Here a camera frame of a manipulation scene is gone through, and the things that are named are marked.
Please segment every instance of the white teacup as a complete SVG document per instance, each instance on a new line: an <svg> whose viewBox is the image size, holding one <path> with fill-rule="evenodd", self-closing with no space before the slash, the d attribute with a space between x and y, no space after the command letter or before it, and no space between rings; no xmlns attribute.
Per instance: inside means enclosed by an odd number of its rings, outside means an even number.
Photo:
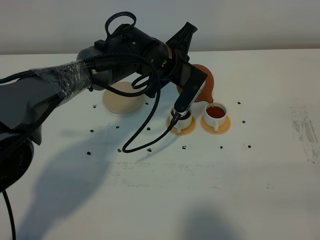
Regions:
<svg viewBox="0 0 320 240"><path fill-rule="evenodd" d="M214 118L214 117L210 116L207 113L207 109L212 106L221 108L225 113L224 116L220 117L220 118ZM227 115L228 115L227 108L222 103L215 101L215 102L213 102L213 104L209 103L205 106L203 120L204 120L205 124L212 127L215 132L218 132L219 127L221 127L223 124L225 124L226 119L227 119Z"/></svg>
<svg viewBox="0 0 320 240"><path fill-rule="evenodd" d="M170 113L169 113L169 119L170 119L170 121L171 121L172 118L173 118L173 116L171 115L171 112L173 111L173 109L174 109L174 107L171 108ZM174 125L174 128L176 128L176 132L177 132L178 134L181 133L181 130L182 130L182 129L186 129L187 127L189 127L189 126L191 125L191 123L192 123L192 111L191 111L191 109L189 109L189 112L190 112L190 116L189 116L187 119L179 120L179 121L177 122L177 124Z"/></svg>

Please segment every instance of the tea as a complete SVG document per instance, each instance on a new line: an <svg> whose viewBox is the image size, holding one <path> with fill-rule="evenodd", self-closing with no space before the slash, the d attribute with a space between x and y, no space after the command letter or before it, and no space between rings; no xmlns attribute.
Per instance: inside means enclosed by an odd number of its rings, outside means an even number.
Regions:
<svg viewBox="0 0 320 240"><path fill-rule="evenodd" d="M215 119L220 119L222 118L224 115L226 115L225 111L221 108L221 107L218 107L218 106L214 106L214 107L208 107L206 109L206 112L208 113L208 115L210 117L213 117Z"/></svg>

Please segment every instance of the black strap loop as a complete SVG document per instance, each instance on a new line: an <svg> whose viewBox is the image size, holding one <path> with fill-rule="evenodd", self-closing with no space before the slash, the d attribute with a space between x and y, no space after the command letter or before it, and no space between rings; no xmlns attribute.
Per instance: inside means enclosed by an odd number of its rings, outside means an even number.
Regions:
<svg viewBox="0 0 320 240"><path fill-rule="evenodd" d="M110 23L115 20L116 18L118 17L122 17L122 16L127 16L127 17L130 17L132 20L133 20L133 23L129 26L127 26L123 31L126 31L127 29L129 28L132 28L136 22L137 22L137 18L136 16L131 13L131 12L128 12L128 11L122 11L122 12L118 12L116 13L115 15L111 16L106 22L105 22L105 31L106 31L106 42L109 43L111 41L111 38L112 38L112 35L110 34L108 28L109 28L109 25Z"/></svg>

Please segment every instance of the teacup handle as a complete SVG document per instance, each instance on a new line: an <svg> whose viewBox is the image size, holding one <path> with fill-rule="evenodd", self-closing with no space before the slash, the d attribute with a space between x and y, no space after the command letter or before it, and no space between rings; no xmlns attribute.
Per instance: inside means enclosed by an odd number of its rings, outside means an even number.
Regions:
<svg viewBox="0 0 320 240"><path fill-rule="evenodd" d="M181 133L181 127L180 127L179 124L176 125L176 132L177 132L178 134Z"/></svg>
<svg viewBox="0 0 320 240"><path fill-rule="evenodd" d="M215 123L214 127L213 127L214 131L215 132L218 132L219 130L219 124L218 124L218 121Z"/></svg>

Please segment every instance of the white table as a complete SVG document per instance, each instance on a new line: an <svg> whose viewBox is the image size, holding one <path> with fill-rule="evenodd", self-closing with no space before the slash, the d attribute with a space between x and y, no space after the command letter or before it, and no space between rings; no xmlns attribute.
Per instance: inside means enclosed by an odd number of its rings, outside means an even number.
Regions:
<svg viewBox="0 0 320 240"><path fill-rule="evenodd" d="M212 71L229 132L205 132L205 104L195 103L191 135L169 134L152 152L118 152L154 101L146 97L149 105L123 116L104 108L102 91L82 92L43 124L29 170L7 190L18 240L320 238L320 50L189 55ZM3 55L0 75L75 58ZM151 130L131 147L165 130L177 97L173 84L163 89ZM10 237L0 197L0 239Z"/></svg>

